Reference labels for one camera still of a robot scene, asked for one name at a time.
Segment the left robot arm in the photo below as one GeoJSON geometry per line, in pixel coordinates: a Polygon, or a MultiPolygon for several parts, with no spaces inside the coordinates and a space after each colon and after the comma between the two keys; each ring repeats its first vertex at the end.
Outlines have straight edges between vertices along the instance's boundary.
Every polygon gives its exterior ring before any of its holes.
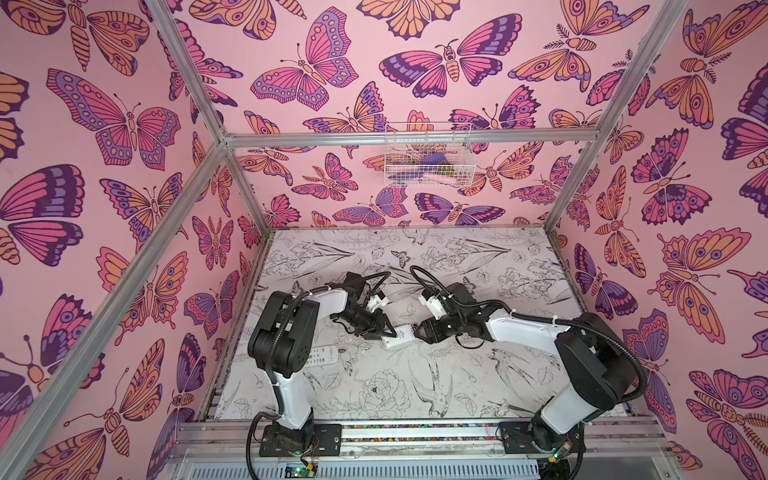
{"type": "Polygon", "coordinates": [[[273,292],[247,344],[247,353],[265,372],[277,402],[268,418],[290,433],[308,435],[313,411],[301,370],[313,348],[318,322],[329,319],[354,337],[365,340],[395,338],[383,308],[382,291],[389,271],[362,276],[349,272],[340,283],[324,284],[299,293],[273,292]]]}

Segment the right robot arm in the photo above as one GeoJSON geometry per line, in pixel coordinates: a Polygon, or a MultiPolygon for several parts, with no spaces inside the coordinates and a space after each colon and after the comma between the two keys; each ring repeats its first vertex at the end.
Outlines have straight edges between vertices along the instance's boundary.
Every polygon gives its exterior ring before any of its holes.
{"type": "Polygon", "coordinates": [[[527,315],[500,300],[477,301],[459,284],[428,286],[419,300],[431,317],[419,324],[415,337],[428,344],[468,335],[530,347],[559,360],[569,384],[536,411],[526,431],[542,453],[572,445],[582,424],[647,390],[639,358],[592,313],[576,319],[527,315]]]}

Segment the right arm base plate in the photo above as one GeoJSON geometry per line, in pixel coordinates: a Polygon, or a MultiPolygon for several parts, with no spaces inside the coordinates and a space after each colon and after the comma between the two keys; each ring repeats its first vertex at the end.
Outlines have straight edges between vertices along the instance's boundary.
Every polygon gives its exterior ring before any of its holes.
{"type": "Polygon", "coordinates": [[[577,424],[566,433],[558,433],[544,421],[500,422],[497,438],[506,454],[546,455],[562,458],[583,446],[584,425],[577,424]]]}

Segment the white remote control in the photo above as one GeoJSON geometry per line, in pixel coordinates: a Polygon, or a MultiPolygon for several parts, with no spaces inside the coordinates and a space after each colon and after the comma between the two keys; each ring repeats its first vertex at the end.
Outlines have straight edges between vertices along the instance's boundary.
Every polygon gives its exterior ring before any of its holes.
{"type": "Polygon", "coordinates": [[[337,363],[340,351],[335,345],[312,347],[305,363],[306,368],[321,367],[337,363]]]}
{"type": "Polygon", "coordinates": [[[398,350],[410,345],[417,344],[419,339],[415,336],[413,325],[399,325],[395,329],[394,337],[383,337],[382,342],[387,350],[398,350]]]}

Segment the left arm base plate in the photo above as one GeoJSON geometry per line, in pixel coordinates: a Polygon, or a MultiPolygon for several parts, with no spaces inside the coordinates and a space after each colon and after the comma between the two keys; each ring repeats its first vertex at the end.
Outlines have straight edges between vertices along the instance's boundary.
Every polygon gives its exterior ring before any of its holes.
{"type": "Polygon", "coordinates": [[[302,454],[319,457],[340,455],[341,424],[311,424],[302,429],[289,429],[278,423],[265,428],[260,457],[299,457],[302,454]]]}

